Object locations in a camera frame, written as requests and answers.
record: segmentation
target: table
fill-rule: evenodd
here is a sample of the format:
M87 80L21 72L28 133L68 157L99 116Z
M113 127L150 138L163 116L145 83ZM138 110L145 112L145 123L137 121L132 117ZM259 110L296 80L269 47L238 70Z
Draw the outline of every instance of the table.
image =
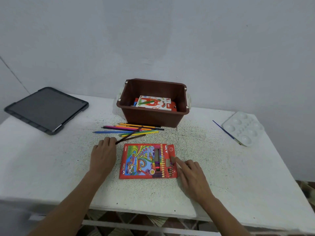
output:
M125 121L113 99L73 96L90 106L55 136L14 117L0 125L1 199L58 204L88 171L92 147L105 137L92 131ZM268 135L253 147L240 146L212 122L222 124L233 113L191 108L177 128L130 142L174 144L179 158L198 161L213 194L244 225L315 232L315 214ZM210 220L178 179L120 180L122 151L119 144L117 163L91 208Z

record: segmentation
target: black tablet case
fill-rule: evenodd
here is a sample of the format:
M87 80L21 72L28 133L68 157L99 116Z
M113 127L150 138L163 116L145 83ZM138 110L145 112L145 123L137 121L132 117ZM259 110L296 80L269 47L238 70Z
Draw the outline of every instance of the black tablet case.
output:
M48 135L55 135L69 120L88 107L86 101L45 87L10 104L4 111Z

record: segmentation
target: white paint palette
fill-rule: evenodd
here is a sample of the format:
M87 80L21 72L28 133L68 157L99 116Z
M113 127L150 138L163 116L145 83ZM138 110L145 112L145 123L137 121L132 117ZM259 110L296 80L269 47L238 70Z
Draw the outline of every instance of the white paint palette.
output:
M225 123L223 128L243 145L254 145L264 132L264 127L250 115L236 112Z

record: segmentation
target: pink colored pencil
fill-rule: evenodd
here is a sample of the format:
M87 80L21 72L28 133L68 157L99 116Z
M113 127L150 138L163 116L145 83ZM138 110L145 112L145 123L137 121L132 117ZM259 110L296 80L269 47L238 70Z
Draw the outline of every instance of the pink colored pencil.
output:
M123 131L133 131L133 129L131 128L125 128L125 127L114 127L114 126L103 126L102 128L105 128L105 129L115 129L115 130L123 130Z

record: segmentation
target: floor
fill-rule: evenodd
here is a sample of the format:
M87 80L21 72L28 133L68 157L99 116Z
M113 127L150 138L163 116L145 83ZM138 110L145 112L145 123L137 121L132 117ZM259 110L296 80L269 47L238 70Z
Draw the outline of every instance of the floor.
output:
M297 181L301 190L308 198L310 205L315 212L315 182L301 182ZM114 235L126 235L126 236L176 236L180 234L171 233L160 233L150 232L141 230L144 226L155 226L155 227L167 227L175 229L191 229L201 230L209 232L218 232L216 226L212 222L172 218L172 217L159 217L153 215L143 215L134 213L123 213L115 211L100 211L100 210L89 210L85 219L94 221L104 221L113 223L126 223L139 225L138 230L129 230L122 228L104 227L104 226L89 226L84 225L80 228L77 236L114 236ZM265 228L246 227L250 232L266 232L271 231Z

